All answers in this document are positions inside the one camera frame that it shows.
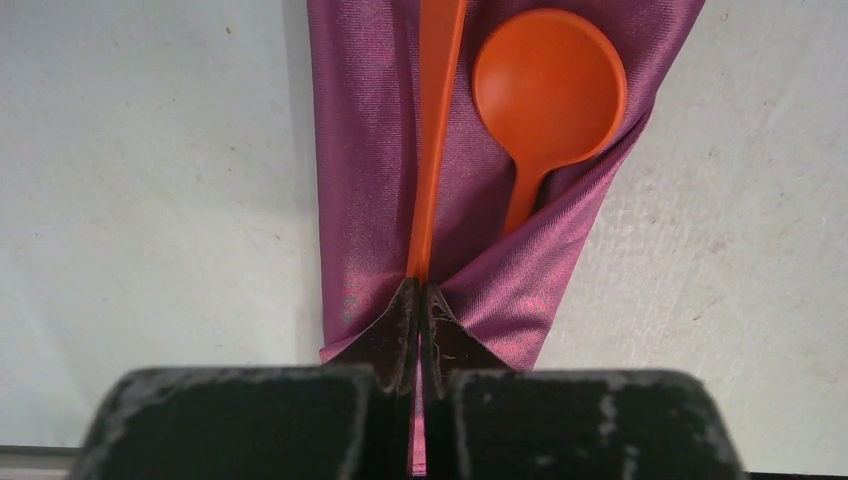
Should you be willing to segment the orange plastic knife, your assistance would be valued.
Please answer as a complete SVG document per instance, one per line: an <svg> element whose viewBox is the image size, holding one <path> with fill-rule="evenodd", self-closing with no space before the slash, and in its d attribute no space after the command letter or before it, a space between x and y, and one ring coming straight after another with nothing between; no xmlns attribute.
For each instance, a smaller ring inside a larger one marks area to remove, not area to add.
<svg viewBox="0 0 848 480"><path fill-rule="evenodd" d="M419 22L419 164L406 275L426 283L441 162L468 3L423 0Z"/></svg>

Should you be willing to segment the orange plastic spoon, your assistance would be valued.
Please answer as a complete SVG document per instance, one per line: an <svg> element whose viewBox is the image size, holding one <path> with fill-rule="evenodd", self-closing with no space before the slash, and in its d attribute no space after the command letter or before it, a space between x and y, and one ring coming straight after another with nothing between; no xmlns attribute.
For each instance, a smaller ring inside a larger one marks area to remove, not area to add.
<svg viewBox="0 0 848 480"><path fill-rule="evenodd" d="M608 146L627 103L622 60L585 18L554 8L520 13L498 26L473 69L483 125L514 162L503 232L531 216L545 177Z"/></svg>

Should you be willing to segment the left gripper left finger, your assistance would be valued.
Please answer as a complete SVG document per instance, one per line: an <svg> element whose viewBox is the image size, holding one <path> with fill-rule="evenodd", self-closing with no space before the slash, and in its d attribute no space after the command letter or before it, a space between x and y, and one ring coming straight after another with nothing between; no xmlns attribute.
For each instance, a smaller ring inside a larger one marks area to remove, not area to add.
<svg viewBox="0 0 848 480"><path fill-rule="evenodd" d="M97 410L74 479L408 479L421 286L332 360L131 371Z"/></svg>

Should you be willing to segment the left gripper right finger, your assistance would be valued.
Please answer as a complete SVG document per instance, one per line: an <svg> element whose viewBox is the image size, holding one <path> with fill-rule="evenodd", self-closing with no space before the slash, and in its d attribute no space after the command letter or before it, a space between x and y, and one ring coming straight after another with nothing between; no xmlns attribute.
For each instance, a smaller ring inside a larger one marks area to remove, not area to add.
<svg viewBox="0 0 848 480"><path fill-rule="evenodd" d="M673 370L516 371L426 285L419 317L431 479L742 479L705 386Z"/></svg>

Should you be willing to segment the maroon cloth napkin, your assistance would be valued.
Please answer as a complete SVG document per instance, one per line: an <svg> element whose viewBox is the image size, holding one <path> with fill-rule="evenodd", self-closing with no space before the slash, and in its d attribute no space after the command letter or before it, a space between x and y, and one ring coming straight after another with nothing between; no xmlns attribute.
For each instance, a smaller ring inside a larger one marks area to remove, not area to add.
<svg viewBox="0 0 848 480"><path fill-rule="evenodd" d="M515 169L477 114L470 76L485 40L533 1L472 1L441 167L430 277L459 322L516 370L535 364L617 171L701 10L699 1L558 1L618 51L627 106L612 143L550 173L531 218L502 232ZM419 157L416 1L307 5L322 271L321 356L388 306L405 276Z"/></svg>

